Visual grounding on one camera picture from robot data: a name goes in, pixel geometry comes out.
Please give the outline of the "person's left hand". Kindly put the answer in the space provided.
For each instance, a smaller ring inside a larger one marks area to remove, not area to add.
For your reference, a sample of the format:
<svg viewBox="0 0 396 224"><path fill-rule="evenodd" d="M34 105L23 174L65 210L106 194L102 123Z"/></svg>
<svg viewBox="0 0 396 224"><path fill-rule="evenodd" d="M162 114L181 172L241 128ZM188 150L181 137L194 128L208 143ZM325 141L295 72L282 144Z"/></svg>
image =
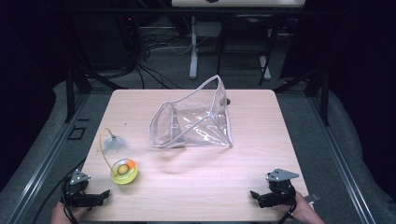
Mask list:
<svg viewBox="0 0 396 224"><path fill-rule="evenodd" d="M71 207L72 215L76 220L80 220L89 207ZM57 202L51 212L50 224L72 224L65 214L64 204Z"/></svg>

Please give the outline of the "black metal stand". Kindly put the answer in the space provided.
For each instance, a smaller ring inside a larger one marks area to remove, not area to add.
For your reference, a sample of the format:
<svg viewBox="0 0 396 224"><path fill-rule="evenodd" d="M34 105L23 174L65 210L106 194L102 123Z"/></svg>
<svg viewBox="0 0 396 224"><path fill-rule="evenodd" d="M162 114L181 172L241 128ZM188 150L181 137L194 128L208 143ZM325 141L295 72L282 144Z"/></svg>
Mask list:
<svg viewBox="0 0 396 224"><path fill-rule="evenodd" d="M320 92L319 116L326 126L329 126L328 109L329 109L329 96L330 96L330 75L323 68L315 68L308 73L295 77L286 84L274 89L275 93L286 91L298 83L307 80L308 83L304 89L306 97L315 97Z"/></svg>
<svg viewBox="0 0 396 224"><path fill-rule="evenodd" d="M65 123L69 122L75 115L75 88L83 94L89 94L92 90L91 84L86 78L86 72L81 68L70 68L66 74L66 104L67 114Z"/></svg>

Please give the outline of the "aluminium floor rail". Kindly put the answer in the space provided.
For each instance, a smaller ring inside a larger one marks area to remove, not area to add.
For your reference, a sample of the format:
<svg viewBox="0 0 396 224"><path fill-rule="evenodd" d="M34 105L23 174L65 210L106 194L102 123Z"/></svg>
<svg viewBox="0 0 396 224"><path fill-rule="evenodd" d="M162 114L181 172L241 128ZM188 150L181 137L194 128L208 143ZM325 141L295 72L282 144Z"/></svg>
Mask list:
<svg viewBox="0 0 396 224"><path fill-rule="evenodd" d="M355 177L351 173L347 161L339 147L330 126L327 126L322 120L319 113L319 105L315 98L308 97L307 102L309 103L311 110L314 113L316 120L318 121L318 126L323 131L327 142L330 146L330 152L332 159L335 163L335 167L343 180L344 186L346 188L347 194L352 201L358 217L361 220L361 224L377 224L375 218L363 197L361 188L355 180Z"/></svg>
<svg viewBox="0 0 396 224"><path fill-rule="evenodd" d="M61 146L72 130L76 116L89 99L89 94L81 94L72 106L74 112L69 119L62 117L66 113L66 100L57 100L49 120L29 152L11 177L5 189L0 193L0 205L4 224L19 224L24 219L37 193L43 186L50 169L61 151Z"/></svg>

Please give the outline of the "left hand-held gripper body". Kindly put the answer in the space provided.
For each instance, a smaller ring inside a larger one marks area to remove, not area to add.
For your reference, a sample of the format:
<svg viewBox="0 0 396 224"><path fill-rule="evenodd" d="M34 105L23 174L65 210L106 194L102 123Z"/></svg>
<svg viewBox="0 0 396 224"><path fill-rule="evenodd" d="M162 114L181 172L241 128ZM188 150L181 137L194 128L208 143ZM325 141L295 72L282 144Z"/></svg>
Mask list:
<svg viewBox="0 0 396 224"><path fill-rule="evenodd" d="M94 207L92 197L85 193L90 178L76 169L64 181L60 202L71 207Z"/></svg>

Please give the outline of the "white standing desk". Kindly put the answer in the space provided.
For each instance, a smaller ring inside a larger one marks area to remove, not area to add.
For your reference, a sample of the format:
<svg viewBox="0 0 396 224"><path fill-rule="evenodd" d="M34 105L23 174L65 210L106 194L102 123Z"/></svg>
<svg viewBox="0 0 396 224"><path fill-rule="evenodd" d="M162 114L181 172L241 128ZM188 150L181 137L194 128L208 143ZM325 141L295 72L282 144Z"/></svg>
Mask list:
<svg viewBox="0 0 396 224"><path fill-rule="evenodd" d="M171 0L172 7L179 9L262 9L303 8L306 0ZM197 78L198 49L196 16L191 16L191 66L190 78Z"/></svg>

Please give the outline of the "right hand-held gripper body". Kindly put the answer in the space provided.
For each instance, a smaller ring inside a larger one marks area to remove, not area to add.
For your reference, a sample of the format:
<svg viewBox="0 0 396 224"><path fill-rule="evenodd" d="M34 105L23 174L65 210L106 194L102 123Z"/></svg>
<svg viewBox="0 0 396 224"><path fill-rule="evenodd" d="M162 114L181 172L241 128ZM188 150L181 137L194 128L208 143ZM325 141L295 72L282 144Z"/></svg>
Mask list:
<svg viewBox="0 0 396 224"><path fill-rule="evenodd" d="M298 174L293 172L275 168L266 177L271 192L264 194L261 201L265 202L267 207L280 204L293 205L295 201L295 188L290 181L298 176Z"/></svg>

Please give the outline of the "clear plastic zipper bag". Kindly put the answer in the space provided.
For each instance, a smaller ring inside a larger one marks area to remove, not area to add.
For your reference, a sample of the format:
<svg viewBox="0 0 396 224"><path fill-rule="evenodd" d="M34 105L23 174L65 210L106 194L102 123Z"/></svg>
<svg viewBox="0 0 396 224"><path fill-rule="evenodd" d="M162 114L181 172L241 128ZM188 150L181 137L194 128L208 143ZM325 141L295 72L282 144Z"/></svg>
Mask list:
<svg viewBox="0 0 396 224"><path fill-rule="evenodd" d="M215 75L175 101L165 101L149 125L153 147L231 147L230 100Z"/></svg>

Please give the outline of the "black metal chair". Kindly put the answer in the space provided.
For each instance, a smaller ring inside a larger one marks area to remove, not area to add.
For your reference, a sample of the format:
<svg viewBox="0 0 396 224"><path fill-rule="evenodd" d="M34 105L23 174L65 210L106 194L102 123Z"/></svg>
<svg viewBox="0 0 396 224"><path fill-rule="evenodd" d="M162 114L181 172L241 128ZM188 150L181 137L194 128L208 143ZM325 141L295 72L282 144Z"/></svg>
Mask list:
<svg viewBox="0 0 396 224"><path fill-rule="evenodd" d="M220 28L217 74L222 70L259 69L265 80L278 32L286 20L274 14L238 14Z"/></svg>

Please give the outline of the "yellow cat toy with feather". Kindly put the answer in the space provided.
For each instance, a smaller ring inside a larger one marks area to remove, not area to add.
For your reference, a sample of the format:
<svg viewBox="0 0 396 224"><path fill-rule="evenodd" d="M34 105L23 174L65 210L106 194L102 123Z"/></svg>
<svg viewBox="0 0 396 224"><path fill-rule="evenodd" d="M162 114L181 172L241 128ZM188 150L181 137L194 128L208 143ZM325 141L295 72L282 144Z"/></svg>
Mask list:
<svg viewBox="0 0 396 224"><path fill-rule="evenodd" d="M111 164L106 155L114 154L126 148L126 142L123 138L115 135L107 127L99 132L99 148L110 169L112 181L118 185L127 185L132 183L138 174L138 166L132 159L119 159Z"/></svg>

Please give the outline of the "person's right hand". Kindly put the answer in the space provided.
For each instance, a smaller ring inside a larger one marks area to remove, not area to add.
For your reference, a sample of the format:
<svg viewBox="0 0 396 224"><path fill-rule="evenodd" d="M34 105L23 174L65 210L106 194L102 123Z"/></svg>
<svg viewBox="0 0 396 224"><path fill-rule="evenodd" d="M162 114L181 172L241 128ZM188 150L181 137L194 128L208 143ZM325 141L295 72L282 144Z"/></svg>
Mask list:
<svg viewBox="0 0 396 224"><path fill-rule="evenodd" d="M300 192L295 193L295 201L295 207L280 204L273 206L273 209L285 212L287 217L293 217L303 224L325 224Z"/></svg>

